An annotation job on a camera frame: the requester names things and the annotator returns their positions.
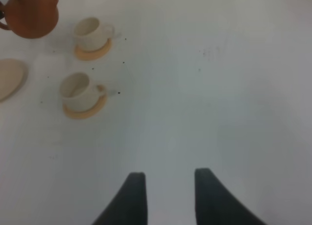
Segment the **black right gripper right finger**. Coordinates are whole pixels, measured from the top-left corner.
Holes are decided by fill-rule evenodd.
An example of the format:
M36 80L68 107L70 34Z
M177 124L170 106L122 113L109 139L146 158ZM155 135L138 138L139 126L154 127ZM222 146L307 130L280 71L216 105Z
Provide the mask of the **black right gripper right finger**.
M198 225L263 225L208 168L195 170L195 217Z

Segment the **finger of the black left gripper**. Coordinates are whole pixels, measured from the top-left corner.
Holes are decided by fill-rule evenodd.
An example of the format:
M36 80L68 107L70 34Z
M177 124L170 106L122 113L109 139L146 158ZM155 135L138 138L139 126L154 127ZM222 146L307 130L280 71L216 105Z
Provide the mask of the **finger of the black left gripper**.
M2 4L2 2L0 2L0 19L3 19L3 18L4 18L3 7L4 7L4 5Z

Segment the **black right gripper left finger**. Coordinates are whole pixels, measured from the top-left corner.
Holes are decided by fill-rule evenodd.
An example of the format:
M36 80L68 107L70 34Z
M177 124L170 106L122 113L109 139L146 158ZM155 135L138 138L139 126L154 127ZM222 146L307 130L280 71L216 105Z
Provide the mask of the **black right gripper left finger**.
M130 173L118 193L93 222L95 225L147 225L148 204L146 177Z

